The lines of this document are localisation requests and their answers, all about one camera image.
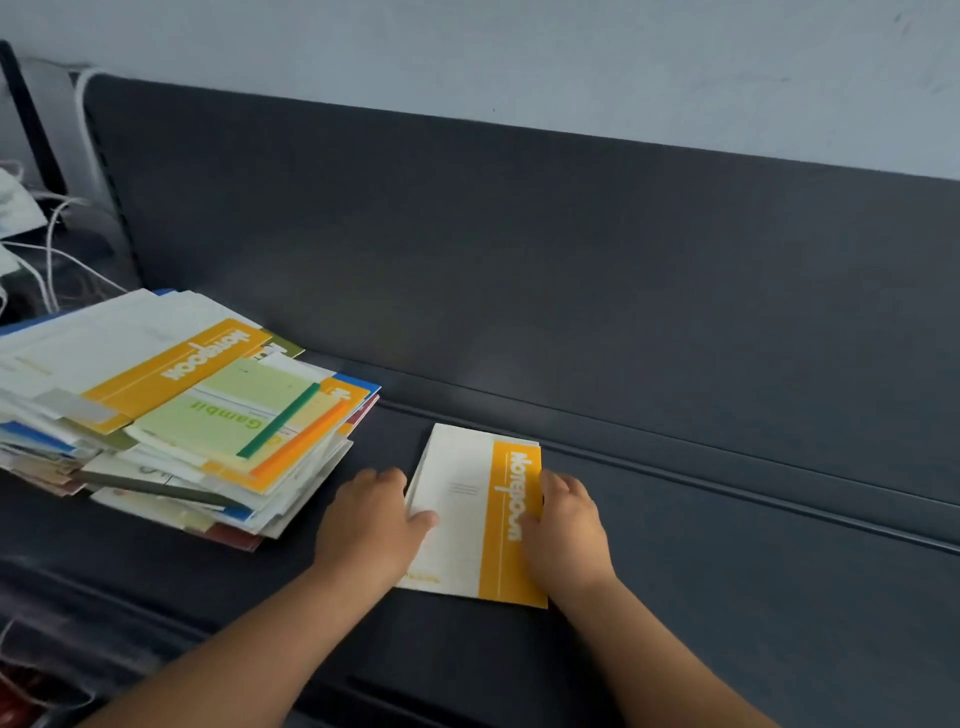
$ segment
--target hand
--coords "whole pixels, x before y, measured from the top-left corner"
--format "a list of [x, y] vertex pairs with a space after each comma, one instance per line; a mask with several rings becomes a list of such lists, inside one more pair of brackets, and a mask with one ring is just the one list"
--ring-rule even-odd
[[342, 485], [320, 524], [314, 572], [359, 584], [376, 599], [390, 591], [439, 521], [434, 511], [407, 517], [406, 483], [397, 468], [380, 475], [367, 468]]
[[543, 515], [520, 516], [530, 575], [564, 611], [595, 587], [616, 581], [596, 504], [570, 475], [540, 472]]

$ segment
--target pile of books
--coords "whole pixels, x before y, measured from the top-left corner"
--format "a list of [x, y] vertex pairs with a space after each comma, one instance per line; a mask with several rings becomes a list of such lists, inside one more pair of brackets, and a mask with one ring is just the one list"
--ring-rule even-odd
[[0, 466], [253, 550], [351, 446], [379, 387], [192, 291], [0, 329]]

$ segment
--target dark gray surface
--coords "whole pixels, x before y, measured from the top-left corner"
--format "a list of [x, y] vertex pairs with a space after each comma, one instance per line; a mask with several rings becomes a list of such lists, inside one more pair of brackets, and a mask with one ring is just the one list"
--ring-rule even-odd
[[87, 107], [150, 285], [315, 351], [960, 502], [957, 182], [108, 77]]
[[[331, 485], [417, 463], [431, 422], [376, 407]], [[551, 451], [596, 499], [624, 581], [723, 678], [784, 726], [960, 720], [960, 561], [831, 523]], [[0, 553], [215, 627], [308, 563], [321, 491], [255, 554], [0, 488]], [[553, 612], [394, 590], [334, 653], [327, 684], [373, 684], [491, 725], [583, 725], [610, 708]], [[604, 724], [601, 717], [591, 724]]]

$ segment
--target green book cover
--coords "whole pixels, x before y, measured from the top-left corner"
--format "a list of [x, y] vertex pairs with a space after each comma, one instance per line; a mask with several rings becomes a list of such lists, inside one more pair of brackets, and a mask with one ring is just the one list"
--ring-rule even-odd
[[316, 383], [237, 359], [186, 392], [136, 421], [157, 437], [207, 452], [236, 455], [281, 415], [304, 399]]

